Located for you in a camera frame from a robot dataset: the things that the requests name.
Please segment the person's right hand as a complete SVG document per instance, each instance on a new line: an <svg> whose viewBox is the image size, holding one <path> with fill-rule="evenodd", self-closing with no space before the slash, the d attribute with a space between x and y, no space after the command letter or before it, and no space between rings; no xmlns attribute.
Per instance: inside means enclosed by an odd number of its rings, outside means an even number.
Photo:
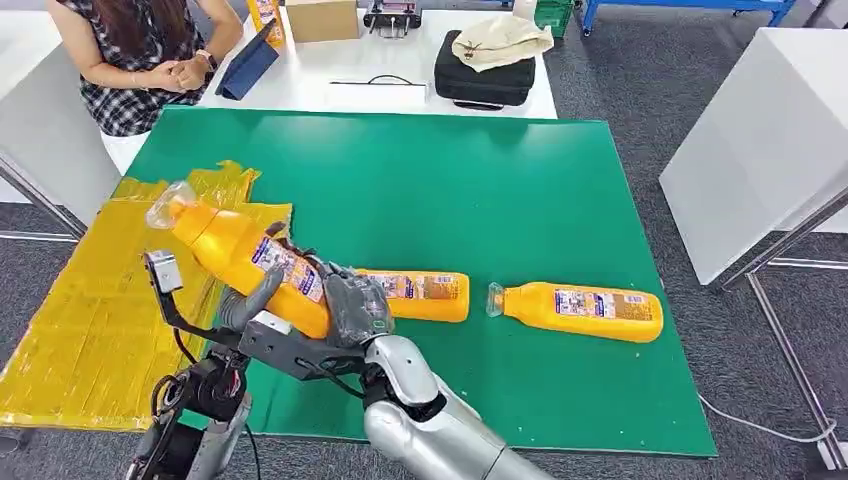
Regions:
<svg viewBox="0 0 848 480"><path fill-rule="evenodd" d="M165 61L157 65L152 70L137 73L135 75L136 83L143 89L159 89L169 92L181 92L177 76L172 70L179 65L179 61Z"/></svg>

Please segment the person's left hand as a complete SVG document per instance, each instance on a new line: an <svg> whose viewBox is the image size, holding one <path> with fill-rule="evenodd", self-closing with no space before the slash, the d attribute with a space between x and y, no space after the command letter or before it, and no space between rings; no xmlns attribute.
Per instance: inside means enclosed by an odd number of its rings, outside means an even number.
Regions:
<svg viewBox="0 0 848 480"><path fill-rule="evenodd" d="M201 88L205 84L209 71L209 62L200 54L190 60L179 62L179 65L172 70L180 82L182 91L194 91Z"/></svg>

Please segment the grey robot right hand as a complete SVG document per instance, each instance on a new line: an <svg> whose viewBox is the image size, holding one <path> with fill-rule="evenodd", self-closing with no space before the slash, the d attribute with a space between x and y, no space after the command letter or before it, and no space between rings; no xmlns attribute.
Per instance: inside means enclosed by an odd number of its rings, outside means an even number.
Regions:
<svg viewBox="0 0 848 480"><path fill-rule="evenodd" d="M353 268L325 262L315 254L308 254L306 259L322 280L330 315L328 344L352 349L394 332L395 320L379 282Z"/></svg>

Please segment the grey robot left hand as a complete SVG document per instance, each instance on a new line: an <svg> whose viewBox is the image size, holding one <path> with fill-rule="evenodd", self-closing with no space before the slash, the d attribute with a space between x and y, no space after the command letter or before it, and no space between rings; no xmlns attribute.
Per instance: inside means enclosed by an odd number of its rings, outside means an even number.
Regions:
<svg viewBox="0 0 848 480"><path fill-rule="evenodd" d="M264 274L262 280L249 294L242 294L230 286L225 286L217 309L221 326L235 332L243 332L247 323L266 309L283 278L283 267L275 265Z"/></svg>

